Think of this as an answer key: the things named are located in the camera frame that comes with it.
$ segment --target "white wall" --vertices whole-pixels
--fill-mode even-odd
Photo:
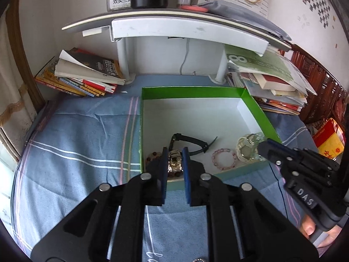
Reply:
[[[176,0],[169,0],[169,6],[175,7]],[[324,29],[317,10],[311,12],[308,6],[302,0],[272,0],[269,18],[349,89],[346,70],[349,67],[349,45],[339,19],[331,7],[329,28]],[[68,34],[61,31],[69,22],[103,12],[106,12],[106,0],[21,0],[22,38],[32,72],[36,73],[54,54],[72,47],[116,58],[116,44],[110,41],[108,31],[84,38],[82,33]],[[132,55],[135,63],[130,66],[132,71],[138,74],[179,73],[186,52],[186,39],[142,37],[132,38],[130,42],[135,48]],[[195,71],[198,75],[208,75],[216,72],[221,52],[220,44],[191,40],[183,74]]]
[[[310,11],[309,3],[305,5],[302,0],[272,0],[268,18],[286,31],[293,43],[329,70],[346,90],[349,89],[349,44],[332,5],[328,28],[320,23],[318,10]]]

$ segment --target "stack of books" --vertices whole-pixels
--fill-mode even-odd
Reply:
[[[117,61],[73,48],[35,76],[38,83],[75,96],[99,97],[114,93],[125,80]]]
[[[278,51],[256,53],[226,45],[230,86],[246,88],[264,111],[299,115],[308,92],[316,95],[302,73]]]

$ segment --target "clear beaded bracelet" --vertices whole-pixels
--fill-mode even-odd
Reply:
[[[231,153],[233,155],[234,163],[231,166],[229,166],[229,167],[222,167],[222,166],[220,166],[219,163],[217,162],[217,156],[219,154],[221,154],[221,153]],[[226,171],[228,169],[233,169],[235,167],[236,160],[237,160],[237,156],[236,156],[236,154],[234,153],[234,151],[232,149],[219,149],[219,150],[216,150],[212,154],[213,165],[215,167],[217,167],[218,169],[220,169],[221,171]]]

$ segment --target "metal bolt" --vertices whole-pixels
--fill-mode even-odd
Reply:
[[[108,183],[102,183],[99,186],[99,190],[104,192],[104,191],[108,191],[110,189],[110,185]]]
[[[148,173],[148,172],[142,173],[141,174],[141,179],[142,180],[149,180],[149,179],[151,179],[151,174]]]
[[[251,191],[252,190],[252,185],[250,183],[243,183],[241,185],[241,189],[244,191]]]
[[[202,173],[202,174],[200,175],[200,178],[201,178],[202,180],[204,180],[204,181],[207,181],[207,180],[210,180],[210,179],[211,179],[211,175],[208,174],[208,173]]]

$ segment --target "human hand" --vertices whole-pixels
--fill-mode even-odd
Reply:
[[[309,236],[313,234],[313,232],[315,231],[315,223],[310,218],[310,216],[308,215],[304,216],[299,230],[307,239],[309,239]],[[328,234],[328,237],[326,237],[325,240],[322,243],[320,243],[318,248],[326,247],[330,245],[332,242],[334,242],[334,240],[337,238],[341,230],[342,228],[340,226],[335,226],[334,228],[326,232]]]

